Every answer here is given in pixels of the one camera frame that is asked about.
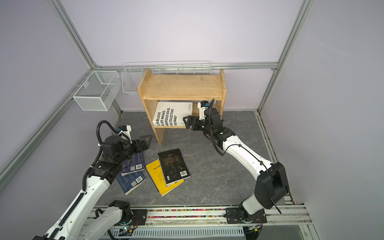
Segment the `white book black lettering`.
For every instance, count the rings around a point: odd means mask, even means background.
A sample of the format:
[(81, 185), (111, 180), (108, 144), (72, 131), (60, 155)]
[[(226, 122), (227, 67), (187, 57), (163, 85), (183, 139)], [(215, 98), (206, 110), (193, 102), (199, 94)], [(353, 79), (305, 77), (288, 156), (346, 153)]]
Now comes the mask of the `white book black lettering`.
[(184, 117), (193, 113), (192, 102), (158, 102), (153, 124), (161, 127), (185, 127)]

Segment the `black book antler cover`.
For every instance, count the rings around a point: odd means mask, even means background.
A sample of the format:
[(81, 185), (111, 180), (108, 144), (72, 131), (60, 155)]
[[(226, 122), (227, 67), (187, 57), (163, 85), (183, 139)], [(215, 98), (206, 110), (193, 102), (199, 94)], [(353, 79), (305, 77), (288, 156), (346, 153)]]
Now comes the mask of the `black book antler cover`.
[(180, 149), (158, 153), (158, 159), (167, 187), (191, 177)]

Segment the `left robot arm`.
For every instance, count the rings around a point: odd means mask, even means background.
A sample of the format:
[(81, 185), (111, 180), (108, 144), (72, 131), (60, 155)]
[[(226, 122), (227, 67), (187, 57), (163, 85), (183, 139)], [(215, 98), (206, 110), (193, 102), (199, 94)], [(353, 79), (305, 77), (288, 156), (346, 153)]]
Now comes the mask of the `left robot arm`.
[(35, 240), (98, 240), (116, 224), (129, 224), (134, 214), (131, 205), (115, 200), (85, 229), (83, 225), (103, 193), (122, 170), (122, 163), (148, 150), (152, 135), (133, 140), (130, 126), (115, 128), (102, 120), (96, 128), (99, 152), (83, 175), (82, 188), (54, 225)]

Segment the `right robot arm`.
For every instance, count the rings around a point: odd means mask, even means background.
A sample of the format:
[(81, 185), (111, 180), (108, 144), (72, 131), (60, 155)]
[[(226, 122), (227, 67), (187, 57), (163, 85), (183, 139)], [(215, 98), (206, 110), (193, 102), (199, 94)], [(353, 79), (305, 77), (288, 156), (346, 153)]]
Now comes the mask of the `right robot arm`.
[(187, 129), (201, 131), (220, 155), (229, 154), (239, 161), (256, 181), (254, 193), (239, 206), (237, 215), (228, 215), (238, 221), (251, 222), (257, 212), (271, 209), (290, 193), (286, 169), (249, 148), (231, 129), (224, 127), (221, 115), (214, 108), (204, 108), (202, 117), (183, 118)]

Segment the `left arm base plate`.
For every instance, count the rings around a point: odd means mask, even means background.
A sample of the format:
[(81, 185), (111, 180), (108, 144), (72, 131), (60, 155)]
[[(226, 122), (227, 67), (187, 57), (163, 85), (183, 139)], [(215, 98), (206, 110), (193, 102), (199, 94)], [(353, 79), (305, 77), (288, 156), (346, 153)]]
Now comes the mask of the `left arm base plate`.
[(133, 209), (131, 210), (130, 219), (122, 219), (119, 222), (120, 226), (144, 226), (147, 220), (147, 209)]

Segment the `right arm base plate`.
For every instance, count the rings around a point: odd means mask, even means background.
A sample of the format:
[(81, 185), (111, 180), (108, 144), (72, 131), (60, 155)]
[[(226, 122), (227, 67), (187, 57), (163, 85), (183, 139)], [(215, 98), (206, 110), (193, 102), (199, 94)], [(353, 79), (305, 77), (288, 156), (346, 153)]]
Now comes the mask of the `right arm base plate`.
[(250, 215), (240, 207), (226, 208), (224, 217), (228, 224), (265, 224), (267, 218), (264, 210), (259, 210)]

